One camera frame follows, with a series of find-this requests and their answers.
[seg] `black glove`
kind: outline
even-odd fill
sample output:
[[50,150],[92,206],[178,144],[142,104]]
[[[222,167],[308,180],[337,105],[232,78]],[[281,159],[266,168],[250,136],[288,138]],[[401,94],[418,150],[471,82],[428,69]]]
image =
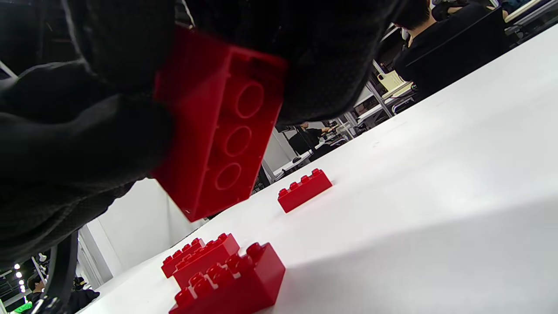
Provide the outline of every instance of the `black glove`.
[[[364,87],[405,0],[188,0],[200,31],[290,62],[279,123],[333,118]],[[0,267],[103,213],[164,157],[171,119],[151,102],[174,1],[64,0],[84,60],[0,82]]]
[[290,63],[278,124],[338,117],[358,99],[405,0],[186,0],[196,27]]

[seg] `dark hair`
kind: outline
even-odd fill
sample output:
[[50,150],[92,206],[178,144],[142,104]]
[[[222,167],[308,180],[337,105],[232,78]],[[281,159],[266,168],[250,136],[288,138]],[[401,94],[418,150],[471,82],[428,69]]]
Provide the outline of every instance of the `dark hair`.
[[35,285],[41,282],[41,278],[38,275],[33,275],[27,280],[27,287],[33,291],[35,290]]
[[429,18],[429,0],[407,0],[392,22],[408,30],[414,30],[428,21]]

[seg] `desk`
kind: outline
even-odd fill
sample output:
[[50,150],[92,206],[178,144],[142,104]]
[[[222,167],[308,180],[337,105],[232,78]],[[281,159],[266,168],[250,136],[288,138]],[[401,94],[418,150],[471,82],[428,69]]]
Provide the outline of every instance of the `desk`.
[[[405,91],[404,91],[403,93],[401,93],[400,96],[399,96],[399,97],[404,97],[404,96],[406,96],[407,94],[410,93],[410,91],[411,91],[411,86],[412,86],[412,83],[410,83],[410,82],[406,82],[406,83],[404,83],[404,84],[401,84],[401,85],[398,86],[396,89],[393,89],[392,91],[389,91],[389,92],[387,92],[386,94],[384,94],[384,96],[382,96],[382,98],[385,97],[386,95],[392,96],[392,95],[394,95],[395,93],[397,93],[397,92],[399,92],[399,91],[405,89]],[[394,99],[394,98],[387,98],[387,99],[385,100],[385,104],[389,104],[389,103],[391,103],[391,102],[393,102],[393,101],[396,101],[396,100],[397,100],[397,99]],[[372,117],[374,114],[380,112],[381,110],[382,110],[382,105],[378,104],[378,105],[374,106],[372,109],[370,109],[370,110],[368,110],[367,112],[363,113],[362,115],[358,116],[358,118],[357,118],[357,126],[362,125],[366,119]]]
[[[316,145],[316,147],[314,147],[314,148],[315,148],[315,149],[318,149],[318,148],[324,146],[324,144],[325,144],[325,141],[324,141],[324,142],[320,142],[320,143],[319,143],[318,145]],[[279,175],[283,172],[283,170],[285,170],[285,171],[291,170],[292,168],[294,168],[294,167],[300,165],[301,163],[303,163],[306,159],[310,158],[310,156],[312,156],[312,151],[311,151],[311,150],[309,150],[309,151],[305,152],[304,154],[300,155],[300,156],[299,156],[299,157],[300,157],[300,160],[298,160],[297,162],[293,163],[292,161],[289,161],[288,163],[284,164],[281,168],[275,170],[275,171],[273,172],[273,175],[279,176]]]
[[[243,249],[269,241],[284,262],[263,313],[556,313],[557,37],[555,26],[226,210],[100,287],[83,314],[167,314],[179,287],[163,259],[222,232]],[[316,167],[334,186],[285,214],[278,191]]]
[[413,82],[403,82],[399,86],[397,86],[396,88],[394,88],[391,91],[388,91],[387,93],[382,95],[382,99],[383,100],[386,100],[386,99],[389,100],[395,94],[397,94],[397,96],[400,97],[400,96],[404,95],[405,93],[408,93],[411,90],[412,86],[413,86]]
[[[525,14],[525,12],[528,12],[529,10],[531,10],[532,8],[534,8],[535,6],[541,3],[544,4],[542,4],[538,9],[534,10],[527,16],[524,16],[522,19],[519,19],[523,14]],[[546,12],[547,9],[557,4],[558,4],[558,0],[531,0],[525,3],[519,9],[509,14],[506,17],[505,22],[506,23],[513,22],[514,24],[525,25],[527,22],[534,20],[535,18],[539,17],[541,14]]]

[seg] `person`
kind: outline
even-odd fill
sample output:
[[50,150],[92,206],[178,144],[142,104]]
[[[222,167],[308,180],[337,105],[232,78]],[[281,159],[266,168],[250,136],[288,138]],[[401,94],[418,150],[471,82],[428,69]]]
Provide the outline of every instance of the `person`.
[[[35,274],[27,279],[27,287],[29,290],[32,290],[32,293],[29,294],[28,300],[34,304],[41,298],[43,289],[45,289],[45,283],[37,274]],[[70,293],[70,300],[67,304],[68,313],[77,313],[99,296],[99,292],[91,289],[72,291]]]
[[418,75],[406,65],[466,29],[494,9],[477,3],[449,9],[450,17],[437,22],[432,15],[430,0],[408,0],[393,23],[409,34],[409,40],[394,60],[394,68],[402,79],[411,82]]
[[302,131],[297,131],[297,133],[288,140],[288,144],[299,155],[304,154],[318,145],[322,134],[331,130],[329,127],[324,127],[322,129],[311,128],[308,122],[302,123],[300,129],[302,129]]
[[34,275],[28,278],[27,287],[32,291],[29,294],[28,300],[31,303],[35,303],[41,298],[42,290],[45,289],[45,283],[38,275]]
[[314,146],[316,146],[317,144],[320,143],[320,137],[325,134],[328,133],[329,131],[331,131],[330,127],[323,127],[321,129],[314,129],[309,127],[309,123],[308,122],[304,122],[300,125],[300,127],[302,128],[303,131],[305,131],[306,133],[308,133],[310,135],[310,139],[312,140],[312,143],[314,144]]

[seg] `lego brick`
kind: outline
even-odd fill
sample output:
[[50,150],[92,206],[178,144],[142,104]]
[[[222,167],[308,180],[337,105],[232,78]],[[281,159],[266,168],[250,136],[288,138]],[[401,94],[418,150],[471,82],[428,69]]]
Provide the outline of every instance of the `lego brick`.
[[309,177],[304,175],[300,183],[293,182],[289,189],[280,190],[277,200],[288,213],[330,187],[332,184],[325,173],[320,169],[314,169]]
[[180,288],[184,289],[188,287],[188,280],[193,275],[205,271],[215,263],[224,263],[239,248],[232,234],[221,234],[217,240],[209,241],[205,247],[183,257],[176,265],[173,276]]
[[254,243],[245,256],[231,256],[190,278],[169,314],[251,314],[273,306],[285,266],[267,243]]
[[189,254],[193,254],[196,250],[201,249],[205,246],[202,239],[195,238],[191,244],[186,244],[182,250],[174,252],[171,256],[167,257],[163,261],[163,266],[161,269],[167,278],[170,278],[172,274],[176,271],[176,265],[182,261],[184,257]]
[[175,120],[153,176],[190,221],[247,199],[283,102],[287,63],[177,27],[154,99]]

